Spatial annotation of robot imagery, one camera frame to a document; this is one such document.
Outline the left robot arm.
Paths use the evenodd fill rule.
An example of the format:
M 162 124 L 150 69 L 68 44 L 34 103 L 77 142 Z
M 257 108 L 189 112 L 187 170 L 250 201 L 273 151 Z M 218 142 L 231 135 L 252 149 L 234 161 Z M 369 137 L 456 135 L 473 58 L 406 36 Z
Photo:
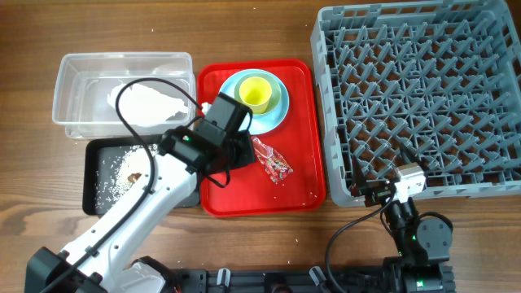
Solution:
M 58 254 L 46 247 L 29 260 L 27 292 L 117 292 L 169 286 L 162 268 L 126 265 L 151 231 L 197 187 L 198 179 L 229 173 L 255 160 L 250 134 L 241 126 L 252 109 L 219 94 L 190 129 L 165 132 L 137 182 L 95 224 Z

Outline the white napkin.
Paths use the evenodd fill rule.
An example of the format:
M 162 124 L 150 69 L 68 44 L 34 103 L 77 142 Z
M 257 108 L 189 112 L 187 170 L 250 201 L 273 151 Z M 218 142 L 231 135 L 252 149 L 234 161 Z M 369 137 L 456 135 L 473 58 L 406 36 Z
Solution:
M 171 97 L 151 87 L 134 84 L 123 92 L 119 110 L 130 125 L 151 127 L 163 124 L 170 118 L 187 117 L 189 107 L 182 98 Z

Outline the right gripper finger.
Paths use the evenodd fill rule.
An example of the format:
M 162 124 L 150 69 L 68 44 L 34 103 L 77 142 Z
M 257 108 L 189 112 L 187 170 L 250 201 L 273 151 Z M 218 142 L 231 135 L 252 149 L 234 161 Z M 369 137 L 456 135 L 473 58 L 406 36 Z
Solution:
M 352 190 L 356 190 L 358 195 L 365 195 L 367 192 L 367 182 L 364 173 L 359 165 L 358 158 L 352 155 Z
M 421 161 L 414 152 L 412 152 L 406 145 L 400 144 L 401 158 L 407 164 L 416 163 L 423 171 L 427 171 L 426 164 Z

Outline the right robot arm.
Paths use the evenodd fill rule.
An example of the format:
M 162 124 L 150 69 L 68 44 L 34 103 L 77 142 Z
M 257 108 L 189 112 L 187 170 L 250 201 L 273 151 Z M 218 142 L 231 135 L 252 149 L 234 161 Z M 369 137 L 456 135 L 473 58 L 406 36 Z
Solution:
M 453 269 L 447 266 L 453 241 L 452 221 L 437 212 L 419 213 L 414 196 L 426 188 L 427 166 L 406 146 L 400 146 L 404 164 L 394 177 L 370 185 L 353 156 L 353 193 L 365 198 L 367 207 L 379 205 L 398 257 L 388 257 L 379 270 L 381 292 L 454 292 Z

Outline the red candy wrapper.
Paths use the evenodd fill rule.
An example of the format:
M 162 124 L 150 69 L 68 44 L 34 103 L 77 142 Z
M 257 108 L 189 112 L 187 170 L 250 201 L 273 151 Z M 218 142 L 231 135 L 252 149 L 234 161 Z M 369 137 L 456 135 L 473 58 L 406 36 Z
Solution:
M 271 146 L 264 144 L 255 136 L 252 137 L 252 144 L 257 159 L 274 184 L 278 184 L 293 173 L 293 168 L 289 163 Z

